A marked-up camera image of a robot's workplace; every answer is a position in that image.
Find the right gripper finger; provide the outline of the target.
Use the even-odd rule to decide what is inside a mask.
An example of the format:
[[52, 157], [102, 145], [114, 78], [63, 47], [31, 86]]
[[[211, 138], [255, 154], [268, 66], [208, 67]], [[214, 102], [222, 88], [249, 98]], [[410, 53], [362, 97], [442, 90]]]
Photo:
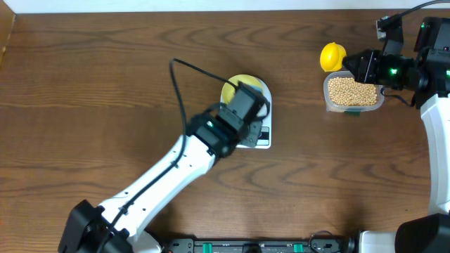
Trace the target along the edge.
[[366, 49], [342, 59], [342, 66], [346, 69], [358, 69], [363, 63], [369, 59], [369, 50]]
[[354, 80], [359, 83], [366, 83], [367, 67], [352, 67], [348, 69], [354, 76]]

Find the yellow measuring scoop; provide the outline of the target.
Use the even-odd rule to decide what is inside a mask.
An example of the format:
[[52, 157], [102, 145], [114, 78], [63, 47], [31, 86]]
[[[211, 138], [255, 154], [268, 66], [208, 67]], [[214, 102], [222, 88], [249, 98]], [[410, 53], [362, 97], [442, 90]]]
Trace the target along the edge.
[[342, 60], [347, 56], [345, 48], [331, 42], [326, 44], [320, 55], [320, 65], [324, 72], [336, 72], [342, 68]]

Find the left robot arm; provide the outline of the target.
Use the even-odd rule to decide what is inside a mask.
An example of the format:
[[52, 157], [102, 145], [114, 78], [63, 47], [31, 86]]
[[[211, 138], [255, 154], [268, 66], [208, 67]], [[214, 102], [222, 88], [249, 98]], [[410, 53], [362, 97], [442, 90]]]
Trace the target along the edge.
[[271, 93], [240, 74], [222, 88], [219, 103], [195, 115], [170, 151], [139, 179], [99, 206], [77, 204], [59, 252], [161, 252], [147, 225], [192, 181], [236, 148], [271, 145]]

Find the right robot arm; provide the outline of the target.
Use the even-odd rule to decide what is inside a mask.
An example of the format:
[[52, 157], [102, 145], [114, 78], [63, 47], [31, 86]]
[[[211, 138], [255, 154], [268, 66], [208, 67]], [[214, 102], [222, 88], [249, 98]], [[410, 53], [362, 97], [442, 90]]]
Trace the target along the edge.
[[449, 251], [449, 19], [424, 18], [414, 51], [401, 55], [401, 15], [377, 21], [382, 50], [368, 49], [344, 57], [342, 64], [357, 82], [414, 92], [411, 106], [420, 111], [430, 156], [428, 214], [407, 221], [395, 232], [364, 231], [358, 252]]

